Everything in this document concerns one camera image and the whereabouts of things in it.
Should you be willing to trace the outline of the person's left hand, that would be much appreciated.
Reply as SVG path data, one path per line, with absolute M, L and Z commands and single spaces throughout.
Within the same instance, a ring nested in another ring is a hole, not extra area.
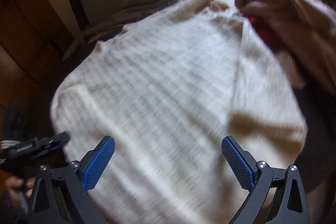
M 19 200 L 19 192 L 23 186 L 27 188 L 25 193 L 27 198 L 30 198 L 33 192 L 35 178 L 31 177 L 27 181 L 16 176 L 11 176 L 5 181 L 6 189 L 13 201 Z

